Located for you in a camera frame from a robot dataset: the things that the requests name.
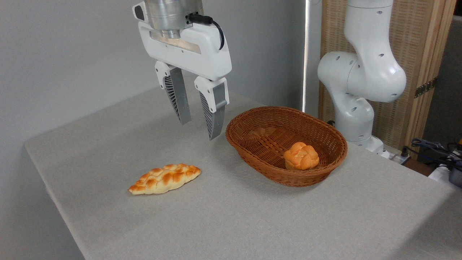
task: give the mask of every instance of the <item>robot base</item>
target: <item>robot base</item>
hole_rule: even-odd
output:
[[[361,146],[387,159],[390,157],[390,153],[387,152],[385,148],[383,147],[383,142],[375,136],[370,136],[364,141],[351,142],[351,143]]]

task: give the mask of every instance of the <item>gray tablecloth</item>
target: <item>gray tablecloth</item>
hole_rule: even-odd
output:
[[[291,188],[209,141],[198,92],[181,126],[155,89],[26,144],[85,258],[462,259],[462,193],[363,148],[322,183]],[[231,93],[226,124],[260,106]],[[194,164],[161,195],[127,189],[151,168]]]

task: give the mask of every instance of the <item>bread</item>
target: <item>bread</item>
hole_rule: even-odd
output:
[[[319,164],[319,156],[311,145],[296,142],[284,153],[287,170],[307,170]]]
[[[169,164],[144,174],[128,191],[133,195],[166,193],[194,180],[200,173],[201,170],[194,165]]]

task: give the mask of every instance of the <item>wicker basket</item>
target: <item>wicker basket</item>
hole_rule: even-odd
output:
[[[226,139],[255,170],[292,187],[323,181],[347,155],[347,142],[339,131],[288,107],[262,106],[238,115],[226,128]],[[318,166],[304,171],[286,169],[283,154],[296,142],[314,147]]]

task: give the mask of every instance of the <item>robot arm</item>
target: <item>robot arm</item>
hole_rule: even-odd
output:
[[[203,14],[201,0],[145,0],[133,7],[139,20],[143,45],[156,62],[156,74],[180,122],[191,120],[182,69],[198,77],[199,90],[210,140],[221,133],[225,105],[229,103],[226,76],[231,58],[226,38],[209,17]],[[208,19],[216,26],[194,23],[193,18]]]
[[[402,94],[406,74],[393,57],[388,38],[392,4],[393,0],[348,1],[344,33],[356,55],[335,52],[323,57],[318,69],[323,83],[339,78],[336,85],[341,86],[335,88],[379,102],[392,102]]]
[[[406,74],[389,44],[393,0],[348,0],[344,33],[356,54],[327,53],[318,77],[335,108],[335,127],[344,137],[382,153],[383,143],[372,136],[374,111],[366,99],[392,102],[404,91]]]

